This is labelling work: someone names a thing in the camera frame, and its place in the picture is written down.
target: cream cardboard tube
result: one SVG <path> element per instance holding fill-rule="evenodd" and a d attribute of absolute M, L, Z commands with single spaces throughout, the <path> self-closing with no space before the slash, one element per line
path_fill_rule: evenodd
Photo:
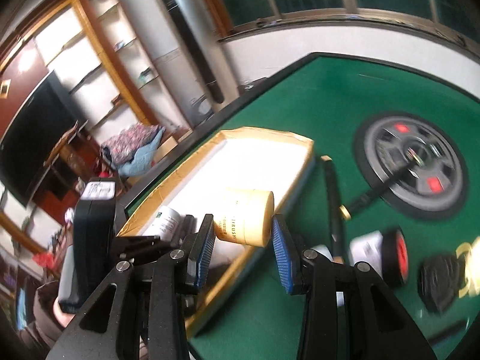
<path fill-rule="evenodd" d="M 264 247 L 270 239 L 272 191 L 226 188 L 214 209 L 216 236 L 224 241 Z"/>

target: person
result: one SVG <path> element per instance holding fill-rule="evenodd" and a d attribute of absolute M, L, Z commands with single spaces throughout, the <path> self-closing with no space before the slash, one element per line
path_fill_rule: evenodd
<path fill-rule="evenodd" d="M 75 316 L 60 309 L 58 290 L 58 281 L 46 283 L 37 289 L 33 304 L 34 320 L 18 332 L 32 360 L 47 358 L 55 342 Z M 140 360 L 148 360 L 147 349 L 142 341 L 140 341 Z"/>

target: open cardboard box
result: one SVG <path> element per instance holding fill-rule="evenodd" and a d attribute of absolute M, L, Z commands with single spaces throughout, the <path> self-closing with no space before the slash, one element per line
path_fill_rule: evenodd
<path fill-rule="evenodd" d="M 295 201 L 314 164 L 314 142 L 291 132 L 242 127 L 222 130 L 192 153 L 141 203 L 118 233 L 141 235 L 160 205 L 197 218 L 209 214 L 225 187 L 273 191 L 275 212 Z M 196 313 L 186 319 L 187 336 L 195 335 L 220 308 L 260 257 L 263 248 L 215 240 L 210 268 L 227 266 L 207 287 Z"/>

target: green felt table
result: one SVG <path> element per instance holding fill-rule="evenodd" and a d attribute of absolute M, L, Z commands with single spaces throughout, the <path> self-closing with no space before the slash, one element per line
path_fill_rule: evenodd
<path fill-rule="evenodd" d="M 410 71 L 372 62 L 323 56 L 309 62 L 237 112 L 220 128 L 241 126 L 292 131 L 314 140 L 316 156 L 333 158 L 342 198 L 348 201 L 368 188 L 352 152 L 359 124 L 383 111 L 404 111 L 439 126 L 457 144 L 469 172 L 469 195 L 459 213 L 448 220 L 411 219 L 378 200 L 346 225 L 346 240 L 400 225 L 409 251 L 409 280 L 395 291 L 426 337 L 462 319 L 471 324 L 480 297 L 456 299 L 443 314 L 429 314 L 417 293 L 417 270 L 423 259 L 454 253 L 478 235 L 480 194 L 480 104 L 460 91 Z M 287 217 L 291 232 L 308 246 L 329 245 L 326 187 L 321 166 L 315 166 Z M 272 247 L 241 287 L 190 340 L 201 358 L 295 359 L 304 297 L 287 295 L 280 285 Z M 444 359 L 463 333 L 434 347 Z"/>

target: clothes pile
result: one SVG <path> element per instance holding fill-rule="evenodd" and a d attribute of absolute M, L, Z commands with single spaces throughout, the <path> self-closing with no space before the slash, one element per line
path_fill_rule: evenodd
<path fill-rule="evenodd" d="M 101 145 L 103 158 L 123 177 L 141 176 L 152 167 L 165 127 L 134 124 Z"/>

